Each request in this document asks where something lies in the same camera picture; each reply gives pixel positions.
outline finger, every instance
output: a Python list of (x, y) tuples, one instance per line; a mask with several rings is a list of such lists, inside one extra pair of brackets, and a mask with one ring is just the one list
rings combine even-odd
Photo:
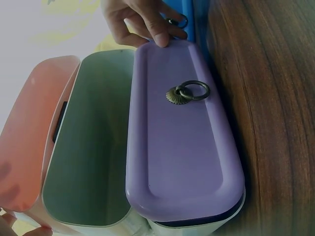
[(175, 11), (172, 7), (167, 5), (166, 3), (162, 2), (159, 7), (160, 13), (163, 13), (167, 18), (174, 19), (178, 22), (183, 20), (183, 16)]
[(166, 20), (158, 10), (158, 5), (152, 5), (153, 1), (136, 1), (130, 7), (144, 20), (155, 43), (160, 47), (166, 47), (169, 43), (169, 34)]
[(174, 36), (176, 38), (180, 38), (180, 39), (187, 39), (187, 33), (179, 28), (178, 26), (175, 26), (175, 25), (169, 25), (168, 27), (168, 33), (171, 35), (171, 36)]
[(108, 26), (113, 34), (115, 42), (120, 45), (139, 47), (148, 40), (134, 33), (130, 33), (123, 20), (108, 20)]
[(8, 213), (4, 214), (2, 218), (3, 220), (5, 220), (9, 227), (12, 227), (14, 222), (16, 221), (16, 218)]
[(126, 18), (126, 22), (128, 22), (132, 26), (137, 35), (144, 38), (152, 39), (152, 36), (148, 31), (146, 24), (144, 23), (142, 17), (139, 14)]
[(17, 236), (2, 217), (0, 217), (0, 236)]
[(23, 236), (52, 236), (53, 231), (47, 228), (37, 228), (36, 230), (32, 230), (24, 234)]

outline plastic container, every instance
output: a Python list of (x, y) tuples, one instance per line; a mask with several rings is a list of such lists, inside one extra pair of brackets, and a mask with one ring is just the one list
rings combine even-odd
[(50, 226), (72, 235), (74, 230), (54, 221), (44, 210), (41, 188), (53, 150), (49, 137), (62, 107), (61, 98), (69, 98), (79, 64), (77, 57), (68, 56), (36, 66), (0, 135), (0, 206), (34, 226)]
[(126, 168), (129, 203), (158, 236), (206, 236), (241, 209), (242, 166), (195, 44), (136, 51)]
[(125, 195), (132, 50), (40, 63), (0, 136), (0, 207), (65, 235), (140, 236)]
[(188, 20), (187, 26), (184, 28), (186, 31), (188, 41), (195, 41), (195, 23), (193, 16), (193, 3), (192, 0), (163, 0), (170, 7), (178, 11), (179, 13), (185, 15)]

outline purple lid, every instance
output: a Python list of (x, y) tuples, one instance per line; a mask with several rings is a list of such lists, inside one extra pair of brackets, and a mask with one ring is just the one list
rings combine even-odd
[[(205, 82), (201, 101), (174, 105), (167, 91)], [(189, 86), (194, 95), (203, 93)], [(244, 174), (218, 91), (197, 46), (174, 40), (135, 53), (126, 165), (126, 195), (152, 221), (175, 222), (223, 214), (243, 195)]]

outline fingernail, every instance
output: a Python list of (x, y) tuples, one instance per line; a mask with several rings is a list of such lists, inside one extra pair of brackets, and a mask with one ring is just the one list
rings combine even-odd
[(159, 33), (154, 37), (154, 41), (159, 47), (166, 47), (168, 45), (169, 35), (168, 33), (164, 32)]

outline metal ring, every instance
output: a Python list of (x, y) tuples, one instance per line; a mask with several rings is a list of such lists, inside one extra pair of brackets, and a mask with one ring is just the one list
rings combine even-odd
[(168, 21), (168, 23), (170, 23), (170, 24), (172, 24), (172, 25), (175, 25), (175, 26), (178, 26), (178, 27), (181, 28), (181, 29), (184, 29), (184, 28), (186, 28), (186, 26), (188, 25), (188, 18), (187, 18), (187, 16), (185, 16), (184, 14), (181, 14), (181, 16), (183, 16), (184, 21), (185, 21), (185, 24), (184, 24), (183, 26), (178, 26), (178, 25), (180, 24), (180, 22), (175, 21), (174, 19), (166, 18), (166, 20)]
[(210, 88), (204, 82), (201, 82), (199, 80), (189, 80), (189, 81), (186, 81), (186, 82), (182, 83), (179, 87), (186, 87), (188, 85), (199, 85), (199, 86), (202, 86), (202, 87), (205, 88), (206, 92), (203, 95), (200, 95), (200, 96), (191, 96), (191, 95), (185, 94), (183, 89), (180, 89), (179, 90), (180, 95), (183, 98), (187, 99), (187, 100), (199, 101), (199, 100), (207, 98), (210, 95)]

